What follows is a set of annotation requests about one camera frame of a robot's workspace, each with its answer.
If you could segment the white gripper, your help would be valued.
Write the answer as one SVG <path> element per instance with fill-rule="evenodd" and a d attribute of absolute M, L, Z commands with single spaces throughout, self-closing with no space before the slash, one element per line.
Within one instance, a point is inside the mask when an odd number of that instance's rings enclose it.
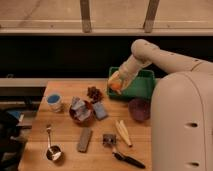
<path fill-rule="evenodd" d="M 123 90 L 125 90 L 131 82 L 135 79 L 135 75 L 128 73 L 120 73 L 119 71 L 115 71 L 108 79 L 107 85 L 110 88 L 112 83 L 118 82 L 121 84 L 120 91 L 114 91 L 117 94 L 121 94 Z"/>

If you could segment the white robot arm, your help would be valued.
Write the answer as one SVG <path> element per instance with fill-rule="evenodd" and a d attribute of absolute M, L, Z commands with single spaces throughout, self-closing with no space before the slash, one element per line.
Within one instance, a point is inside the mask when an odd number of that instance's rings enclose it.
<path fill-rule="evenodd" d="M 138 39 L 108 83 L 124 90 L 150 64 L 167 73 L 151 98 L 152 171 L 213 171 L 213 62 Z"/>

